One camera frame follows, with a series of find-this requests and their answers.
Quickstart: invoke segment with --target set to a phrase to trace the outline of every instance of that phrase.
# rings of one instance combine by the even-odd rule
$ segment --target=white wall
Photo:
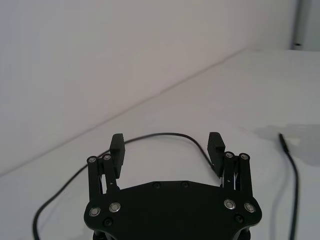
[[[294,5],[2,0],[0,174],[252,44],[287,48]]]
[[[309,0],[302,50],[320,51],[320,1]]]

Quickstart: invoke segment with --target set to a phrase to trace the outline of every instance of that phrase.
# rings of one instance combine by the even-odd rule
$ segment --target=white surface
[[[181,132],[206,149],[209,132],[220,132],[227,150],[251,155],[254,197],[262,220],[252,240],[288,239],[293,174],[277,133],[288,139],[300,171],[297,239],[315,239],[320,210],[320,53],[253,50],[220,64],[0,179],[0,239],[30,240],[37,208],[86,158],[109,147],[112,134],[125,139]],[[219,185],[193,144],[155,137],[126,146],[118,185],[190,180]],[[87,171],[40,216],[42,240],[89,240],[83,221],[89,201]]]
[[[287,48],[294,6],[2,0],[0,174],[247,46]]]
[[[305,51],[320,51],[320,1],[307,1],[309,7],[305,26],[302,49]]]

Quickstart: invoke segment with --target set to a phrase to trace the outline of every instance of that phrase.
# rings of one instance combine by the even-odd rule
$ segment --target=bolt head
[[[224,206],[227,208],[227,209],[230,209],[230,210],[233,210],[236,208],[236,204],[234,201],[230,200],[230,199],[226,199],[224,201]]]
[[[107,217],[104,221],[103,221],[103,225],[105,225],[106,227],[110,227],[112,225],[113,221],[111,217]]]
[[[90,157],[89,160],[88,160],[88,162],[91,163],[91,164],[94,163],[95,161],[96,161],[95,157]]]
[[[240,214],[236,214],[234,216],[234,220],[238,223],[238,224],[242,224],[244,222],[244,218],[240,215]]]
[[[105,156],[103,157],[103,159],[104,159],[104,160],[110,160],[110,159],[111,159],[111,156],[110,156],[110,155],[105,155]]]
[[[100,207],[92,207],[89,211],[89,215],[91,217],[95,217],[95,216],[98,216],[100,212],[101,212]]]
[[[187,187],[189,187],[189,183],[186,182],[186,181],[183,181],[183,182],[181,183],[181,186],[182,186],[184,189],[186,189]]]
[[[255,206],[253,206],[251,203],[246,202],[244,204],[245,210],[247,210],[249,213],[254,213],[256,211]]]
[[[116,213],[116,212],[118,212],[118,211],[120,210],[120,207],[121,207],[120,203],[118,203],[118,202],[113,202],[113,203],[111,203],[110,206],[109,206],[109,211],[110,211],[111,213]]]
[[[234,155],[233,155],[232,153],[230,153],[230,152],[227,152],[227,153],[225,154],[225,156],[226,156],[227,158],[229,158],[229,159],[232,159],[232,158],[234,157]]]
[[[155,182],[154,184],[152,184],[152,186],[153,186],[155,189],[160,189],[160,188],[161,188],[161,183],[160,183],[160,182]]]
[[[240,157],[241,157],[243,160],[248,160],[248,159],[249,159],[248,155],[245,155],[245,154],[242,154]]]

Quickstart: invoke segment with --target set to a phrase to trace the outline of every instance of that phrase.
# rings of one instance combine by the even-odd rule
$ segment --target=cable
[[[143,140],[143,139],[148,139],[151,137],[156,137],[156,136],[176,136],[176,137],[182,137],[189,139],[192,141],[200,150],[202,155],[204,156],[205,160],[209,163],[210,166],[212,166],[212,163],[210,162],[208,156],[206,155],[205,151],[202,149],[200,144],[192,137],[182,134],[182,133],[177,133],[177,132],[159,132],[159,133],[153,133],[153,134],[148,134],[144,136],[139,136],[130,140],[127,140],[124,142],[124,144],[129,144],[135,141]],[[101,154],[98,155],[98,158],[102,157],[104,154],[108,153],[110,150],[108,149],[107,151],[102,152]],[[40,240],[39,233],[38,233],[38,219],[41,214],[41,212],[53,201],[55,200],[62,192],[63,190],[78,176],[84,169],[87,168],[87,164],[81,167],[61,188],[59,191],[56,192],[49,200],[47,200],[35,213],[33,217],[33,222],[32,222],[32,233],[33,233],[33,238],[34,240]]]
[[[297,220],[298,220],[298,208],[299,208],[299,172],[297,166],[295,164],[294,159],[292,158],[288,145],[286,143],[285,137],[279,133],[279,140],[282,146],[284,153],[287,155],[294,172],[295,185],[294,185],[294,203],[293,203],[293,213],[291,220],[291,230],[290,230],[290,240],[294,240],[296,237],[296,228],[297,228]]]

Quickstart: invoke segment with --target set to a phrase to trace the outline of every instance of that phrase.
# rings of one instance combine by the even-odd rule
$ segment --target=white table surface
[[[1,177],[0,239],[32,239],[38,207],[88,156],[106,150],[114,133],[123,133],[128,140],[155,132],[189,134],[205,149],[209,132],[220,132],[227,151],[251,156],[253,195],[262,209],[261,222],[251,228],[253,240],[288,239],[293,172],[278,144],[277,134],[283,133],[301,177],[297,239],[317,239],[319,91],[320,53],[240,53]],[[92,238],[83,220],[89,201],[87,174],[86,170],[81,173],[44,210],[38,223],[42,240]],[[118,185],[127,188],[157,180],[220,184],[197,148],[186,140],[163,136],[127,145]]]

